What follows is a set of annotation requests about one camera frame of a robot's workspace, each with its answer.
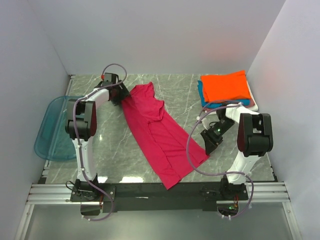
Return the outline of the pink t-shirt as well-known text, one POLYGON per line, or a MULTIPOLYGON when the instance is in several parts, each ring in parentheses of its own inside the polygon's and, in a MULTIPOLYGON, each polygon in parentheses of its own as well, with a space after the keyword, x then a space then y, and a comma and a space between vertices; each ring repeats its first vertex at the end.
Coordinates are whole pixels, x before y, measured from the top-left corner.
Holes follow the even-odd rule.
POLYGON ((167 113, 152 82, 136 85, 121 106, 127 125, 152 170, 172 188, 209 157, 167 113))

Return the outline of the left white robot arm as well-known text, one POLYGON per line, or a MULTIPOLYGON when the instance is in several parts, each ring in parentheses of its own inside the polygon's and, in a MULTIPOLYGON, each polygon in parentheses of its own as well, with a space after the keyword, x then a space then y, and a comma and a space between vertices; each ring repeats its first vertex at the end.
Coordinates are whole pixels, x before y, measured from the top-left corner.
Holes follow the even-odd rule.
POLYGON ((67 102, 65 131, 72 139, 77 161, 77 178, 71 190, 71 199, 90 202, 103 197, 98 173, 93 161, 93 137, 97 132, 97 109, 105 102, 114 106, 130 95, 116 73, 104 72, 94 89, 78 99, 67 102))

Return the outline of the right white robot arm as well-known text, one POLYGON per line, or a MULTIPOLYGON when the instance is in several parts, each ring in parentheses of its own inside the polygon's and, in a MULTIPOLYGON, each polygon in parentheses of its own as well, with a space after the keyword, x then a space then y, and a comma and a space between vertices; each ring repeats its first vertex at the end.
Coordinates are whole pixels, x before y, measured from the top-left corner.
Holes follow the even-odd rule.
POLYGON ((219 186, 222 199, 230 200, 244 193, 246 176, 254 164, 272 150, 272 120, 269 114, 249 110, 239 103, 225 105, 216 115, 218 121, 213 125, 206 118, 201 120, 204 130, 200 134, 208 156, 223 142, 223 134, 238 124, 238 153, 219 186))

